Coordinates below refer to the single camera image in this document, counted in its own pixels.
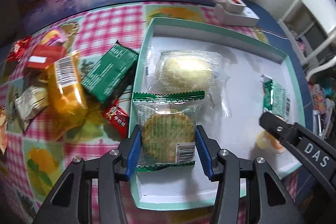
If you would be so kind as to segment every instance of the barcode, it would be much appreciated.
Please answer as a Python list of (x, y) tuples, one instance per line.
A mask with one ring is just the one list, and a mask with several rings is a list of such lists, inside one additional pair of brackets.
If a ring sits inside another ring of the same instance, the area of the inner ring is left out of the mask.
[(286, 100), (286, 116), (289, 116), (289, 110), (291, 109), (291, 101), (289, 98)]
[(63, 57), (55, 62), (55, 73), (58, 85), (62, 88), (78, 84), (74, 64), (70, 56)]
[(182, 164), (193, 159), (195, 152), (195, 143), (177, 143), (175, 162)]

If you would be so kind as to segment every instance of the red package with chinese characters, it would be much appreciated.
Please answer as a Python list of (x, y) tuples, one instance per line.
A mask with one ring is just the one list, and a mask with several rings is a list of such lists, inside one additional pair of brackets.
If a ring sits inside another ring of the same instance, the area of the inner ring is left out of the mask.
[(109, 120), (110, 124), (118, 130), (119, 135), (125, 139), (128, 133), (129, 115), (119, 107), (119, 100), (115, 102), (103, 113), (103, 117)]
[(12, 50), (9, 52), (7, 57), (7, 62), (17, 61), (19, 62), (28, 48), (29, 42), (31, 40), (31, 36), (26, 37), (24, 39), (20, 39), (16, 41), (13, 45)]

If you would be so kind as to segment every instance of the yellow plastic wrapper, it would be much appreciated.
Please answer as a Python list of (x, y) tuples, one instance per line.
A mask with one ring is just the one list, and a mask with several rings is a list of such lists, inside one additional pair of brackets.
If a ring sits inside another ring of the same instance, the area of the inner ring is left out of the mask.
[(47, 68), (49, 107), (55, 140), (69, 129), (81, 126), (88, 112), (76, 68), (78, 58), (79, 51), (74, 51)]

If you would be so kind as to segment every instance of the screw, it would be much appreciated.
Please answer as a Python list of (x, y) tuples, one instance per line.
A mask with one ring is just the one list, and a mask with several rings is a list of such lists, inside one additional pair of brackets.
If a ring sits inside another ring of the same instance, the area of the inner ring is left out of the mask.
[(116, 155), (118, 155), (119, 154), (119, 150), (118, 149), (111, 149), (110, 150), (110, 155), (111, 156), (116, 156)]
[(81, 160), (82, 160), (82, 157), (81, 157), (81, 156), (74, 156), (74, 157), (72, 158), (72, 162), (73, 162), (74, 164), (78, 164), (78, 163), (80, 163)]
[(257, 157), (257, 163), (264, 164), (265, 163), (265, 159), (263, 157)]
[(228, 150), (226, 150), (226, 149), (221, 149), (221, 150), (219, 151), (219, 153), (220, 153), (222, 156), (227, 156), (227, 155), (230, 154), (230, 152), (229, 152)]

